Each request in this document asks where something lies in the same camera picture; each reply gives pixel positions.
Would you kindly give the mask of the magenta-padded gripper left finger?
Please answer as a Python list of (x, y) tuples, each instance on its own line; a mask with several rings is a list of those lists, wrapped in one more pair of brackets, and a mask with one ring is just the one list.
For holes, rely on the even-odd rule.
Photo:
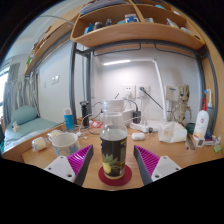
[(68, 157), (57, 157), (45, 171), (82, 186), (93, 154), (93, 146), (89, 145)]

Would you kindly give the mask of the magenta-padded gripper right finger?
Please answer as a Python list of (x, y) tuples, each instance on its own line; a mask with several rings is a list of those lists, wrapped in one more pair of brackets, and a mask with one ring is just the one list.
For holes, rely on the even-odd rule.
[(181, 167), (168, 156), (159, 157), (137, 145), (134, 146), (134, 157), (137, 161), (144, 185), (181, 170)]

